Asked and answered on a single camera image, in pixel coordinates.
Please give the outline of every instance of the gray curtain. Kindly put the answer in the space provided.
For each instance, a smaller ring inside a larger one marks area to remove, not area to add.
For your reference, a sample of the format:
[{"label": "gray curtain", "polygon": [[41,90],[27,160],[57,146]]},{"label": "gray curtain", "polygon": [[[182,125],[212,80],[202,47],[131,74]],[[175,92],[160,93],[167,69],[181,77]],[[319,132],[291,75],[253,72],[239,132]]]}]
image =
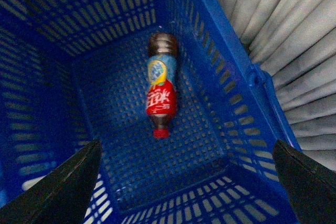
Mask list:
[{"label": "gray curtain", "polygon": [[219,0],[303,152],[336,170],[336,0]]}]

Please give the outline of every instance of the soda bottle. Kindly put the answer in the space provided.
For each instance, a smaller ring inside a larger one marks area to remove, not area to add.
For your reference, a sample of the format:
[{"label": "soda bottle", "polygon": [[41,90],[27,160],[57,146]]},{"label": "soda bottle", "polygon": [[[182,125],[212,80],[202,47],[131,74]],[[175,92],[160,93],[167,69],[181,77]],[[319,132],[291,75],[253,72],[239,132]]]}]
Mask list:
[{"label": "soda bottle", "polygon": [[148,56],[146,113],[155,125],[154,138],[167,138],[169,123],[176,115],[176,38],[168,33],[154,34],[148,43]]}]

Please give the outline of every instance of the blue plastic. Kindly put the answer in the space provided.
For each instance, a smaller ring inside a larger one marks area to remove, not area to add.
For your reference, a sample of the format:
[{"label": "blue plastic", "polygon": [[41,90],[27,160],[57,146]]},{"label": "blue plastic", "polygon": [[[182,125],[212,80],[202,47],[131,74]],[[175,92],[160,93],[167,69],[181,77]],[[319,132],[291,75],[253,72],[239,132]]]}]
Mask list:
[{"label": "blue plastic", "polygon": [[[85,224],[296,223],[271,152],[299,145],[217,0],[0,0],[0,17],[0,205],[100,138]],[[156,31],[180,49],[164,140],[145,113]]]}]

